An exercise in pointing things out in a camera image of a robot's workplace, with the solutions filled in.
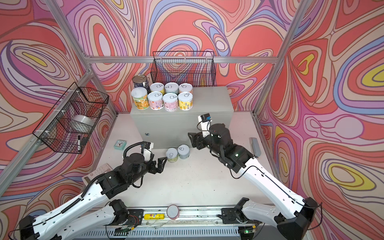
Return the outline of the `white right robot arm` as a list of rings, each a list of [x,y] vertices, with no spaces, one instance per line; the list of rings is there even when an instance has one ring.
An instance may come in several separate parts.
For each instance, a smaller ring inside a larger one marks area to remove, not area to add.
[[[192,147],[198,150],[207,148],[230,170],[231,175],[237,173],[237,180],[245,178],[252,182],[274,204],[268,206],[242,198],[232,209],[230,217],[222,219],[238,223],[258,221],[277,228],[287,240],[303,239],[319,204],[291,191],[265,170],[257,156],[234,143],[224,124],[200,122],[199,125],[200,132],[188,134]]]

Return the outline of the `dark blue tin can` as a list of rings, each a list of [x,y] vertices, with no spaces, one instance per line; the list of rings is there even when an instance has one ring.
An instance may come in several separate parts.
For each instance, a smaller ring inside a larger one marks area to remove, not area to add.
[[[145,75],[136,75],[132,78],[132,81],[134,88],[145,88],[148,94],[151,92],[149,77]]]

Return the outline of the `yellow can pull tab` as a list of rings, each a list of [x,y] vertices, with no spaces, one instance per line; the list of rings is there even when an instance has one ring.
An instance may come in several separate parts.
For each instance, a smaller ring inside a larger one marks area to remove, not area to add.
[[[150,85],[151,92],[160,92],[162,95],[166,94],[165,86],[162,83],[153,83]]]

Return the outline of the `teal can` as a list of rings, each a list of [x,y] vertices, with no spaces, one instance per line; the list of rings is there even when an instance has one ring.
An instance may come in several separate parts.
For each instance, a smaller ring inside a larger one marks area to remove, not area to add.
[[[165,84],[165,92],[166,94],[179,94],[179,85],[177,83],[167,83]]]

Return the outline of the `teal can pull tab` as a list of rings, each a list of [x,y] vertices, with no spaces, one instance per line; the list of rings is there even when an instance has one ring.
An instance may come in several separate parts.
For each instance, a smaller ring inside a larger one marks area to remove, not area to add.
[[[189,158],[190,147],[188,145],[180,145],[177,150],[180,159],[185,160]]]

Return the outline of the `orange pink can pull tab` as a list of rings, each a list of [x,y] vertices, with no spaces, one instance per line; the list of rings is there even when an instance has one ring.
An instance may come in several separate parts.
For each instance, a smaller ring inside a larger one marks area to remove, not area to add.
[[[179,85],[179,93],[193,93],[193,86],[188,83],[183,83]]]

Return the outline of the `pink can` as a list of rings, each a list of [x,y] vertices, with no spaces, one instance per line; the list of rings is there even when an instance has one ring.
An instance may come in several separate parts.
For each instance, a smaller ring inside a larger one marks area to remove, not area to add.
[[[164,107],[163,94],[155,91],[148,94],[148,102],[152,110],[160,110]]]

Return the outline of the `green can pull tab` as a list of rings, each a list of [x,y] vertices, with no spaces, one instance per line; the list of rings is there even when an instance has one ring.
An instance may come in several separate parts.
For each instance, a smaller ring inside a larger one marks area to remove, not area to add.
[[[175,149],[175,148],[169,148],[167,151],[166,151],[166,157],[168,159],[168,162],[170,163],[175,163],[178,161],[179,159],[179,153],[178,153],[178,150]]]

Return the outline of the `pink can fruit print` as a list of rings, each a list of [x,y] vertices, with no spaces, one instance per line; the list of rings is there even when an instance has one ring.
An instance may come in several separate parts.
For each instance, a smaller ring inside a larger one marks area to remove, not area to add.
[[[179,107],[178,95],[167,93],[163,96],[164,108],[167,112],[175,112]]]

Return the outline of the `yellow green can plastic lid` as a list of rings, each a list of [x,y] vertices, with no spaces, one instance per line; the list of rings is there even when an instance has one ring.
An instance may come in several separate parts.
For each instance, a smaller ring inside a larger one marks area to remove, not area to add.
[[[148,92],[145,88],[138,87],[132,89],[131,96],[138,110],[145,110],[149,107]]]

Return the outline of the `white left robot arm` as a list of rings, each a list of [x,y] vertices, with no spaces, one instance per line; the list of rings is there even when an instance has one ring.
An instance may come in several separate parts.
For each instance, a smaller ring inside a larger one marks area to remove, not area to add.
[[[134,153],[114,170],[92,179],[84,191],[36,218],[26,216],[19,222],[22,240],[71,240],[102,225],[120,225],[130,216],[127,207],[114,197],[142,181],[146,173],[162,173],[167,158],[153,160],[154,154]]]

